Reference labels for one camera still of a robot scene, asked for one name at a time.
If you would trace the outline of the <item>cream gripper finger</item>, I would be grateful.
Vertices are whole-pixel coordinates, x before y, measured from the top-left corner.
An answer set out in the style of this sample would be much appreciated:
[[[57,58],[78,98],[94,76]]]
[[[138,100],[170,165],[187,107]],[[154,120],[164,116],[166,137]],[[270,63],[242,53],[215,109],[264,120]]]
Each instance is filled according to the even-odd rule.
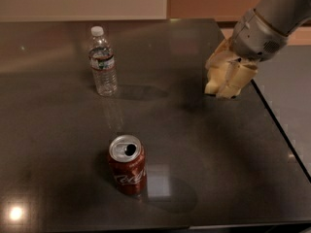
[[[220,42],[205,64],[205,69],[210,71],[215,70],[230,70],[236,64],[237,55],[231,46],[231,39],[224,39]]]
[[[258,73],[258,67],[253,62],[238,62],[233,60],[218,61],[218,69],[222,71],[221,84],[216,93],[217,97],[233,98]]]

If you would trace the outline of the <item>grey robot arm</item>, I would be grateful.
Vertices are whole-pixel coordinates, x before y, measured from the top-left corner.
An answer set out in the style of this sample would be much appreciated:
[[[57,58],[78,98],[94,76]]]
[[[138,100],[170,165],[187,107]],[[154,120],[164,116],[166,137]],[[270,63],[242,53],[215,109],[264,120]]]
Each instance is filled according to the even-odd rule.
[[[260,0],[207,60],[204,92],[219,98],[238,96],[258,73],[258,64],[274,57],[310,17],[311,0]]]

